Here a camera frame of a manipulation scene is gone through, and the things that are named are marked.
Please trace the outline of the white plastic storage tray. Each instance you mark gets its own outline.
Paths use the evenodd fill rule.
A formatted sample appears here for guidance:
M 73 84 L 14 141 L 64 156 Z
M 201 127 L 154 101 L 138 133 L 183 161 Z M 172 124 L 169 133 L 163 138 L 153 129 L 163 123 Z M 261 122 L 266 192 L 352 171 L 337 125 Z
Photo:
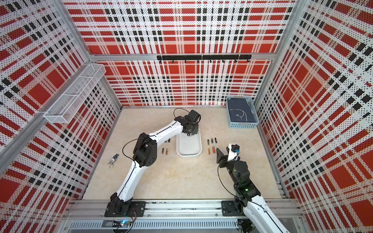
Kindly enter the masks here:
M 184 133 L 176 136 L 176 152 L 180 157 L 194 158 L 202 153 L 201 133 L 187 136 Z

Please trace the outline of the batteries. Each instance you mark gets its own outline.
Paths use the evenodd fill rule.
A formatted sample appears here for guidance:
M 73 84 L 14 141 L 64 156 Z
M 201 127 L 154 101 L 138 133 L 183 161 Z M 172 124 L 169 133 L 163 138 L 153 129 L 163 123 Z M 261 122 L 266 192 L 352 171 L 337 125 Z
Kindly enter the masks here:
M 108 162 L 108 165 L 110 168 L 113 168 L 114 165 L 115 165 L 115 162 L 117 161 L 119 157 L 119 154 L 115 154 L 112 158 L 110 158 L 109 162 Z

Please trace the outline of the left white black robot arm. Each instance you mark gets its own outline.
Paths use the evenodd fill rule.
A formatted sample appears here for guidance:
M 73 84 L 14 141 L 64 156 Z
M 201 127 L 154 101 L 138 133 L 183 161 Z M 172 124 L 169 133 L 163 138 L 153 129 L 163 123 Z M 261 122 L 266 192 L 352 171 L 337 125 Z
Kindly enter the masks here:
M 133 150 L 132 165 L 121 187 L 110 196 L 105 217 L 127 216 L 132 210 L 131 202 L 143 174 L 155 163 L 158 148 L 166 141 L 179 134 L 194 136 L 199 133 L 201 115 L 195 110 L 185 116 L 175 116 L 174 120 L 151 134 L 141 133 L 136 139 Z

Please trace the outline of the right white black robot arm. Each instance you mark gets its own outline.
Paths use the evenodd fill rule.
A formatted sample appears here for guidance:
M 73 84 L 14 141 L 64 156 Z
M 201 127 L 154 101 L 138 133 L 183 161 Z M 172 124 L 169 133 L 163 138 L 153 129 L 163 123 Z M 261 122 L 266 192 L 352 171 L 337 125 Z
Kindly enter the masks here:
M 226 168 L 233 181 L 234 206 L 240 215 L 245 215 L 260 233 L 288 233 L 278 217 L 269 208 L 260 191 L 250 178 L 246 162 L 240 158 L 240 147 L 230 144 L 227 155 L 216 149 L 218 170 Z

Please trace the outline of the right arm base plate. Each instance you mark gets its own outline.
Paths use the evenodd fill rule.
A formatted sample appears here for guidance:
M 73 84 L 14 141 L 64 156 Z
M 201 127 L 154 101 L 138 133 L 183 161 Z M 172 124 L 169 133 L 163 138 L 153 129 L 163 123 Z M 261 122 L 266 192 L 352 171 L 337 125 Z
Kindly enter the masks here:
M 241 202 L 221 201 L 221 211 L 223 216 L 244 216 Z

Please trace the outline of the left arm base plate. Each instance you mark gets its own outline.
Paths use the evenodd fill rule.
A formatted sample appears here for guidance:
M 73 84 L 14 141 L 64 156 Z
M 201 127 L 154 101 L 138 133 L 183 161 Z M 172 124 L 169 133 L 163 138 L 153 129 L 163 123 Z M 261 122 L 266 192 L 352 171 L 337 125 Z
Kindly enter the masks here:
M 124 202 L 114 203 L 109 202 L 106 210 L 105 217 L 143 217 L 146 202 Z

